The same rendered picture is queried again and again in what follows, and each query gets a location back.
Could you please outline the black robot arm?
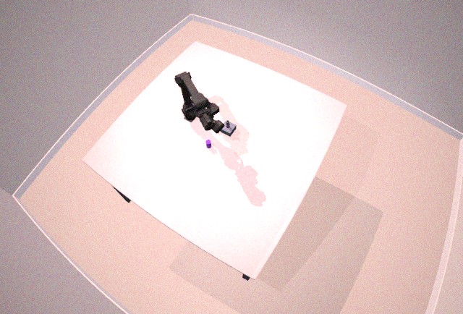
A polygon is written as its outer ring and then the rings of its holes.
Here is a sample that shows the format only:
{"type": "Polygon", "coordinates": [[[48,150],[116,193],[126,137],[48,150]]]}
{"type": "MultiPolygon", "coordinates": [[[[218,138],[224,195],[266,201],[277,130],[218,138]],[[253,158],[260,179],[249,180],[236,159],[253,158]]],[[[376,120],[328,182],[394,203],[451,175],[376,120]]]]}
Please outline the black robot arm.
{"type": "Polygon", "coordinates": [[[181,88],[184,99],[182,109],[184,119],[189,122],[193,122],[196,117],[199,117],[200,123],[205,131],[213,129],[216,124],[212,118],[215,117],[215,114],[220,112],[219,106],[209,102],[203,93],[197,91],[194,82],[191,80],[192,77],[189,72],[185,71],[179,73],[178,75],[175,75],[174,79],[175,83],[181,88]],[[197,116],[194,115],[194,112],[197,116]],[[211,116],[209,112],[211,112],[211,116]]]}

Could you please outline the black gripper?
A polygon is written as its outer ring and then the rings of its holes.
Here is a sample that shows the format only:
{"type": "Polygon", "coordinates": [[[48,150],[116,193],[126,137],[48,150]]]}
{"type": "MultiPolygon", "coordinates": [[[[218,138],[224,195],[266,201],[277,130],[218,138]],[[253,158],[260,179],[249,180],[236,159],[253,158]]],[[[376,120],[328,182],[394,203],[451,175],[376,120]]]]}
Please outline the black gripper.
{"type": "MultiPolygon", "coordinates": [[[[212,117],[211,117],[212,118],[212,117]]],[[[215,120],[212,118],[212,120],[214,121],[214,123],[216,124],[215,127],[212,129],[216,134],[218,134],[222,128],[224,127],[224,123],[221,122],[220,120],[215,120]]]]}

